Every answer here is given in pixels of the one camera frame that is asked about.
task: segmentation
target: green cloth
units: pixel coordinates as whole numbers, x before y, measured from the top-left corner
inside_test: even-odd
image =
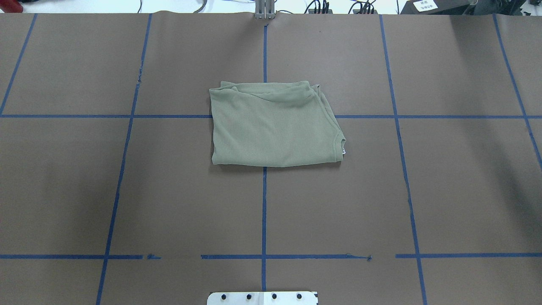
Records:
[[[220,85],[209,90],[213,164],[288,167],[343,160],[346,139],[319,85]]]

